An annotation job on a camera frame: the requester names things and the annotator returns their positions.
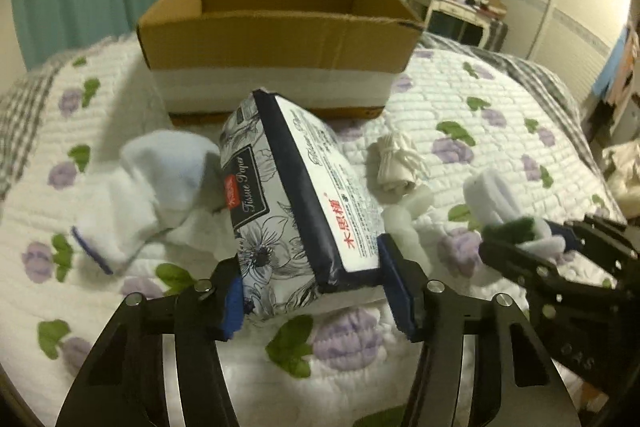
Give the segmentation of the white ribbed sock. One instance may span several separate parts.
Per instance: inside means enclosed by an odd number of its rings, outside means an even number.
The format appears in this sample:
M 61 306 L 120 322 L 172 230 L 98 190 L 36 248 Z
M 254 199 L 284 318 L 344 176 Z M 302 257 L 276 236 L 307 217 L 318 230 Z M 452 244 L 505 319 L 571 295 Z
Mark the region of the white ribbed sock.
M 424 183 L 426 162 L 407 133 L 387 133 L 376 146 L 380 154 L 376 179 L 383 190 L 404 195 Z

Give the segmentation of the white floral quilt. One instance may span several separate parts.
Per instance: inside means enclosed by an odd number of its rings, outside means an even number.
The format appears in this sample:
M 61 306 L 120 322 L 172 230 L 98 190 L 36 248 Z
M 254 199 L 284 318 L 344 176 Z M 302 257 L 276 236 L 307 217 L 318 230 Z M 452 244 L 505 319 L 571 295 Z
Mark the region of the white floral quilt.
M 35 142 L 14 157 L 1 201 L 1 365 L 40 423 L 53 425 L 81 363 L 129 291 L 164 297 L 238 257 L 252 311 L 219 349 L 244 426 L 348 426 L 408 397 L 419 347 L 396 329 L 381 289 L 318 291 L 303 227 L 284 195 L 265 119 L 242 96 L 218 141 L 238 154 L 235 184 L 209 183 L 192 211 L 165 216 L 190 184 L 158 161 L 120 165 L 129 142 L 198 153 L 204 135 L 172 130 L 140 46 L 104 41 L 51 58 L 3 102 L 32 120 Z M 425 39 L 380 117 L 321 124 L 281 109 L 347 264 L 374 261 L 382 212 L 399 194 L 378 182 L 393 160 L 416 181 L 401 244 L 457 291 L 524 294 L 480 265 L 480 219 L 464 182 L 500 173 L 523 216 L 619 218 L 576 122 L 547 69 Z

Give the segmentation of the light blue white sock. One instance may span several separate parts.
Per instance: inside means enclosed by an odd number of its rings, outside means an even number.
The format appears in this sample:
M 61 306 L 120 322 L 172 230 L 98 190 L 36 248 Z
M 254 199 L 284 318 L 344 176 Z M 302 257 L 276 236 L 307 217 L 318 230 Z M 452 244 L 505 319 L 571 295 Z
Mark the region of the light blue white sock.
M 122 274 L 160 236 L 217 260 L 232 256 L 218 146 L 177 130 L 127 142 L 115 170 L 82 204 L 72 235 L 107 275 Z

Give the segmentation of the open cardboard box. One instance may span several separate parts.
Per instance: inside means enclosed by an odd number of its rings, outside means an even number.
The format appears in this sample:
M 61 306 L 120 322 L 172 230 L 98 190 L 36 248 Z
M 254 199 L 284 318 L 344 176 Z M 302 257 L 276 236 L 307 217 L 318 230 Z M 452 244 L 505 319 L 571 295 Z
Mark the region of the open cardboard box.
M 424 26 L 401 0 L 157 0 L 137 37 L 171 120 L 224 121 L 265 89 L 326 119 L 372 119 Z

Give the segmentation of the white sock green band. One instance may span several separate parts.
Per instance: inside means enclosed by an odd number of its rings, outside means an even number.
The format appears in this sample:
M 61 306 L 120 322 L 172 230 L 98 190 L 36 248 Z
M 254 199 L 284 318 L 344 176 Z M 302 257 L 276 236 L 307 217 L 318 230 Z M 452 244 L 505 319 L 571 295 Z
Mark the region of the white sock green band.
M 463 195 L 483 239 L 508 243 L 547 260 L 559 260 L 567 250 L 562 235 L 554 234 L 541 217 L 524 211 L 496 169 L 488 168 L 466 179 Z

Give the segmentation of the white louvered wardrobe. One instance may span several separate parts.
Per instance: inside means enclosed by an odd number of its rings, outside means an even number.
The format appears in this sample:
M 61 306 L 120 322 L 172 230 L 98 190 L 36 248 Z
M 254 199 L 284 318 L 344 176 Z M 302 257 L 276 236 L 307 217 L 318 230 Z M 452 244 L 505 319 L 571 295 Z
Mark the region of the white louvered wardrobe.
M 625 25 L 631 0 L 502 0 L 502 50 L 555 72 L 577 101 L 588 98 Z

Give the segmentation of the white dressing table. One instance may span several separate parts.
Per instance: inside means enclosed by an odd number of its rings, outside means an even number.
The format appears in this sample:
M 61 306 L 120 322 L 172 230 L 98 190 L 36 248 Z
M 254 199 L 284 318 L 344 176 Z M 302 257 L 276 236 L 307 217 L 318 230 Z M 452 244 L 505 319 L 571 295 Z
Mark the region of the white dressing table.
M 502 49 L 508 26 L 476 5 L 456 0 L 407 0 L 431 34 L 488 51 Z

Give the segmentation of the tissue paper pack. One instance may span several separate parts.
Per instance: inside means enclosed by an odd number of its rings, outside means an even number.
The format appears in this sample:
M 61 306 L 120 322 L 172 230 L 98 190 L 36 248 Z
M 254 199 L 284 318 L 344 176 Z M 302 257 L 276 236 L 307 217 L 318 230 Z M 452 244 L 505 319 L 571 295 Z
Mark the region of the tissue paper pack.
M 378 205 L 325 122 L 255 90 L 224 124 L 220 160 L 246 314 L 380 285 Z

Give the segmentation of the white foam cylinder piece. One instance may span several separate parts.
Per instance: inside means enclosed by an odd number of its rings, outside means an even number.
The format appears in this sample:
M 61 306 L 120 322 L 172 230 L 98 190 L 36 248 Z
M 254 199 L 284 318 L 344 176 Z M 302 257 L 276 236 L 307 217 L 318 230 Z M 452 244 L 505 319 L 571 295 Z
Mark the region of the white foam cylinder piece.
M 431 208 L 433 200 L 432 191 L 426 185 L 418 185 L 402 196 L 397 204 L 386 207 L 382 212 L 385 232 L 393 237 L 401 254 L 420 265 L 426 275 L 432 273 L 433 265 L 413 222 Z

